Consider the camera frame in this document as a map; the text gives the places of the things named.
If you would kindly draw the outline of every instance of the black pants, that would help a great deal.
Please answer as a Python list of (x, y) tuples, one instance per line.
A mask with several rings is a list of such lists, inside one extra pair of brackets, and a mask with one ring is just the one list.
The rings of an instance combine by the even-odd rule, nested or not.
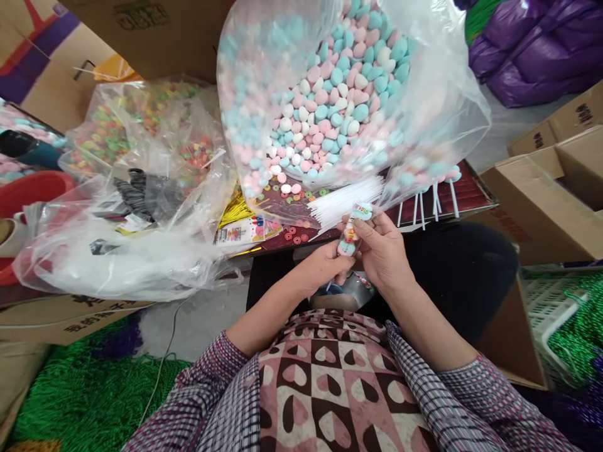
[[(467, 222), (430, 223), (425, 231), (405, 234), (404, 242), (416, 281), (457, 332), (475, 344), (515, 279), (513, 245), (495, 230)], [(292, 250), (255, 257), (247, 310), (293, 267)], [(294, 314), (308, 309), (302, 301)], [(358, 312), (381, 323), (396, 321), (379, 294)]]

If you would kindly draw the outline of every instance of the white plastic crate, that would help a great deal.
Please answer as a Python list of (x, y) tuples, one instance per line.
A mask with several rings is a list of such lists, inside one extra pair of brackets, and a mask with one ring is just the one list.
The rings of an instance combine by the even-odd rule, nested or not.
[[(528, 275), (523, 281), (536, 351), (555, 385), (577, 386), (568, 367), (549, 347), (548, 340), (580, 308), (565, 295), (567, 288), (577, 285), (579, 276), (581, 273), (576, 271), (558, 271), (552, 272), (550, 278), (530, 279)], [(589, 300), (584, 291), (574, 294), (582, 302)]]

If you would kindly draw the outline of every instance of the green tinsel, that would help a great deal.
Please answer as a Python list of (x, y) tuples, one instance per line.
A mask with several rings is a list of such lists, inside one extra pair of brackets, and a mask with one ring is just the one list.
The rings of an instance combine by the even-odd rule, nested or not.
[[(61, 452), (118, 452), (138, 428), (151, 397), (160, 360), (149, 356), (99, 360), (102, 338), (125, 325), (115, 322), (66, 347), (55, 347), (31, 386), (11, 436), (15, 441), (60, 440)], [(190, 363), (166, 358), (149, 409), (165, 400)]]
[(490, 20), (498, 5), (506, 0), (479, 0), (473, 8), (467, 11), (465, 19), (465, 39), (467, 45), (473, 44), (475, 38), (482, 34), (482, 30)]
[[(558, 274), (531, 276), (558, 279)], [(597, 377), (593, 359), (603, 350), (603, 272), (569, 275), (562, 289), (565, 295), (578, 301), (578, 311), (548, 340), (551, 350), (567, 365), (576, 383), (587, 385)], [(583, 303), (574, 294), (586, 291), (589, 301)]]

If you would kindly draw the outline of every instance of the purple bag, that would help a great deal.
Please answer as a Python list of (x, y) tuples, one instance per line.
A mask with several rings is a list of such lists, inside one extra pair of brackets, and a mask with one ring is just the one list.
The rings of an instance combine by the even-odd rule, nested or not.
[(552, 102), (603, 77), (603, 4), (508, 0), (469, 50), (469, 65), (508, 108)]

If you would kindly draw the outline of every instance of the cup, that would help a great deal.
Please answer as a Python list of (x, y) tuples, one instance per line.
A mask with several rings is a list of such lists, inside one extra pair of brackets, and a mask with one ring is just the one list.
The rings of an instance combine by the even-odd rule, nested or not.
[(0, 257), (15, 257), (27, 241), (27, 225), (24, 214), (18, 212), (13, 218), (0, 219)]

